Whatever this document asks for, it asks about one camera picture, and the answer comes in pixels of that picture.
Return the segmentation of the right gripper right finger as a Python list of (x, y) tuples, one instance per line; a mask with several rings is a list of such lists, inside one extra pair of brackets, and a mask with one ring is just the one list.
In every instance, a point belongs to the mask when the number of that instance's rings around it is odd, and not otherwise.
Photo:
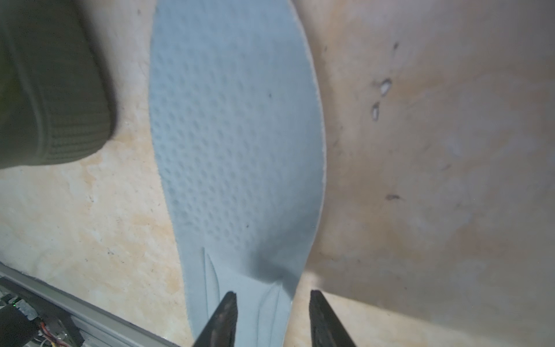
[(356, 347), (334, 310), (319, 290), (309, 301), (312, 347)]

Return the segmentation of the olive green shoe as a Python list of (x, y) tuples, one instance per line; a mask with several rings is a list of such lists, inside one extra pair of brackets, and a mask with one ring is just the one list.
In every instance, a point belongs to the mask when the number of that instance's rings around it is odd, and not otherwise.
[(75, 1), (2, 1), (1, 167), (86, 158), (114, 126)]

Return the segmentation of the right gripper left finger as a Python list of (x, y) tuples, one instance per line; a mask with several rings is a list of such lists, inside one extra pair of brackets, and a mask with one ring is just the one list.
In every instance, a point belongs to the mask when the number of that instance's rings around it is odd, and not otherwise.
[(193, 347), (234, 347), (237, 320), (236, 293), (229, 291), (208, 320)]

